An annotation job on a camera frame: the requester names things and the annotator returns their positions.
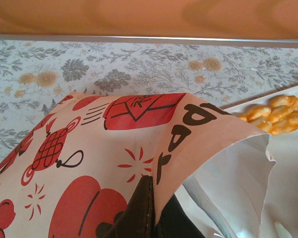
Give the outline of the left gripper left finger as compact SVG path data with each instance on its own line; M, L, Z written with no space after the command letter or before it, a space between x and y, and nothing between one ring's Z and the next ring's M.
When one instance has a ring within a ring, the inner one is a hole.
M100 238L154 238L155 210L153 179L143 176L125 211L117 214L114 225L99 224Z

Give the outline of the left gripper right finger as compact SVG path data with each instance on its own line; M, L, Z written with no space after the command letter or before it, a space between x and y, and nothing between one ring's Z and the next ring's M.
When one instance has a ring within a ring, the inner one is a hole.
M204 238L204 235L187 217L174 194L161 213L155 238Z

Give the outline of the red white paper bag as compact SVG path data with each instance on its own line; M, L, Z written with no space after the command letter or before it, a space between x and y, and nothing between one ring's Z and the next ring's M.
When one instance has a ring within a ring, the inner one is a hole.
M224 153L262 135L189 93L69 94L0 163L0 238L100 238L143 176L153 179L155 227L175 194L197 228L237 238L224 215Z

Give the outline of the twisted orange fake bread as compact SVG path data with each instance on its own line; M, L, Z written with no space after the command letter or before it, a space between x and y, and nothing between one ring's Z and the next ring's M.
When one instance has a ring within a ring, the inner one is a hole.
M298 129L298 97L276 96L268 105L252 107L238 118L272 136L293 132Z

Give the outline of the pale pink plastic tray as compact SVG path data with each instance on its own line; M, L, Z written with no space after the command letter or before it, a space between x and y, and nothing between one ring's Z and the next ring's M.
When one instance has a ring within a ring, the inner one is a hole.
M243 140L224 157L233 192L224 215L237 238L278 238L276 221L298 238L298 129Z

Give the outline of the floral tablecloth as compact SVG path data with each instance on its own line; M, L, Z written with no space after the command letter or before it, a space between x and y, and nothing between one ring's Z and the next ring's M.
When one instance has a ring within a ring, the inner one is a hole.
M298 85L298 49L0 40L0 162L72 91L231 107Z

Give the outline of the aluminium table edge bar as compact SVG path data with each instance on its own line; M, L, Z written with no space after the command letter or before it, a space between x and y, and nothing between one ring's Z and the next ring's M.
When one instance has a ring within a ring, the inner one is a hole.
M253 40L192 37L144 37L144 36L76 36L76 35L17 35L0 34L0 40L65 41L65 42L111 42L142 44L186 44L230 47L263 47L298 49L298 40Z

